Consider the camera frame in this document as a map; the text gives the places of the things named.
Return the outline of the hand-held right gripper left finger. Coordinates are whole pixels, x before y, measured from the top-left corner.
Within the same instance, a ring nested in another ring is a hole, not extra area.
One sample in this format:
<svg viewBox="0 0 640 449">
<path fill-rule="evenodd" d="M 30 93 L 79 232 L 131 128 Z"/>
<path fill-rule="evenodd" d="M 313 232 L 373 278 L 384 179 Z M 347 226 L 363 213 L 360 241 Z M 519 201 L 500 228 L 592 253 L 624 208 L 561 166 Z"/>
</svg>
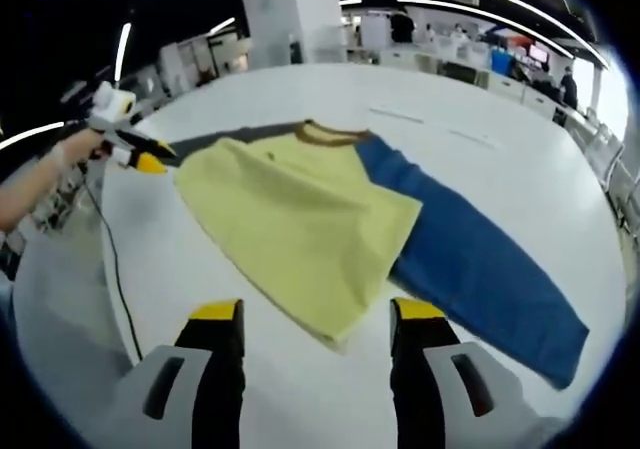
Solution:
<svg viewBox="0 0 640 449">
<path fill-rule="evenodd" d="M 245 390 L 244 302 L 193 312 L 172 345 L 121 379 L 99 417 L 101 448 L 238 448 Z"/>
</svg>

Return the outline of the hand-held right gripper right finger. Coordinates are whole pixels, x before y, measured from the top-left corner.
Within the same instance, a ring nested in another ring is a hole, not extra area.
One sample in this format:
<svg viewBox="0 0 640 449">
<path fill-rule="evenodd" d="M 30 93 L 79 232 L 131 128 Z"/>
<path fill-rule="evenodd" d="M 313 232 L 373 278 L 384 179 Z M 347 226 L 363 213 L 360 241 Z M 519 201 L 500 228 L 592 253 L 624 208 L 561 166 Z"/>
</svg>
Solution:
<svg viewBox="0 0 640 449">
<path fill-rule="evenodd" d="M 442 311 L 390 302 L 390 387 L 400 448 L 543 448 L 565 427 L 526 403 L 514 373 L 461 342 Z"/>
</svg>

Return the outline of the person's left hand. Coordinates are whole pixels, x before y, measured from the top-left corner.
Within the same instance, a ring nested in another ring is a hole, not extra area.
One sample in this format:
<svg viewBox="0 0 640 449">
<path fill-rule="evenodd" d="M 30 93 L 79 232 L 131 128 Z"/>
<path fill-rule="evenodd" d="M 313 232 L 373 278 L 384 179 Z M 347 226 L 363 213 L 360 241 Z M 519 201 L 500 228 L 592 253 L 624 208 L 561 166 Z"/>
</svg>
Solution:
<svg viewBox="0 0 640 449">
<path fill-rule="evenodd" d="M 64 156 L 64 161 L 69 164 L 77 164 L 92 158 L 101 159 L 108 152 L 104 149 L 104 136 L 93 129 L 83 129 L 62 140 L 59 146 Z"/>
</svg>

